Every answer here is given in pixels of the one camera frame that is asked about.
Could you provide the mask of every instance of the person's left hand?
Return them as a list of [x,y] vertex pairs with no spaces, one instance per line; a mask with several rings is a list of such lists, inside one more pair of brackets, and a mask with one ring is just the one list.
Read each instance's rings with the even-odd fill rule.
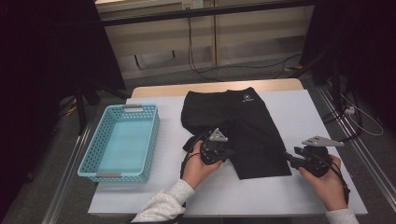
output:
[[201,160],[200,147],[203,141],[198,141],[189,156],[189,160],[184,168],[182,179],[186,181],[193,189],[206,180],[206,178],[214,171],[218,170],[222,161],[218,161],[211,165],[206,165]]

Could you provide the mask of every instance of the white sleeve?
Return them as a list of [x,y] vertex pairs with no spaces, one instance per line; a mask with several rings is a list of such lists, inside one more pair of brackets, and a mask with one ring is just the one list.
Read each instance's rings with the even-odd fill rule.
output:
[[359,224],[355,212],[350,208],[327,212],[326,217],[330,224]]
[[179,179],[169,190],[161,190],[154,195],[132,222],[166,221],[184,213],[184,202],[194,193],[194,189]]

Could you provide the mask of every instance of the black cloth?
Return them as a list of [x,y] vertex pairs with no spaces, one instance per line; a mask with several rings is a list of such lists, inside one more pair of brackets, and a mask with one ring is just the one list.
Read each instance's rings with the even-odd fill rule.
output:
[[216,128],[226,130],[228,147],[235,151],[230,160],[239,179],[291,175],[283,156],[283,141],[265,102],[253,88],[190,91],[181,111],[181,123],[195,136]]

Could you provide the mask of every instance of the basket mesh side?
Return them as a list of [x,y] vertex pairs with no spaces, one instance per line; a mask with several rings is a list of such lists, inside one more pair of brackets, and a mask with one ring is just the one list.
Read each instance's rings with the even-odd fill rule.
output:
[[115,120],[109,113],[105,113],[102,122],[97,128],[96,136],[92,139],[90,150],[81,167],[83,173],[96,173],[100,161],[105,154],[108,139],[111,131],[114,128]]
[[143,173],[135,176],[123,175],[120,177],[100,177],[88,175],[86,177],[94,182],[148,181],[160,118],[156,105],[143,105],[142,109],[143,111],[131,113],[125,111],[125,109],[120,106],[114,105],[108,107],[99,126],[97,127],[97,133],[95,133],[94,137],[92,138],[92,143],[87,151],[87,155],[83,161],[83,164],[81,165],[80,171],[85,174],[96,174],[98,172],[98,168],[105,154],[110,136],[117,122],[131,121],[134,119],[152,119],[153,125],[148,142],[148,154]]

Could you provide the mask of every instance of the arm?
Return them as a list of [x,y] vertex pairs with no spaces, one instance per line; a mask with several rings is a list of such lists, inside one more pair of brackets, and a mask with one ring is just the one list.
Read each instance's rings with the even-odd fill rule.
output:
[[194,190],[206,180],[206,178],[221,166],[221,161],[212,165],[205,165],[199,155],[202,141],[194,146],[188,162],[184,168],[182,179],[169,190],[162,190],[154,195],[142,208],[132,222],[165,221],[183,214],[184,202],[194,193]]
[[[333,168],[341,167],[341,160],[331,155]],[[326,209],[326,217],[331,224],[345,223],[356,224],[359,223],[355,217],[355,212],[347,208],[347,203],[344,197],[344,189],[340,178],[331,169],[326,175],[322,177],[315,177],[303,167],[299,168],[300,174],[312,185],[315,193],[322,200]]]

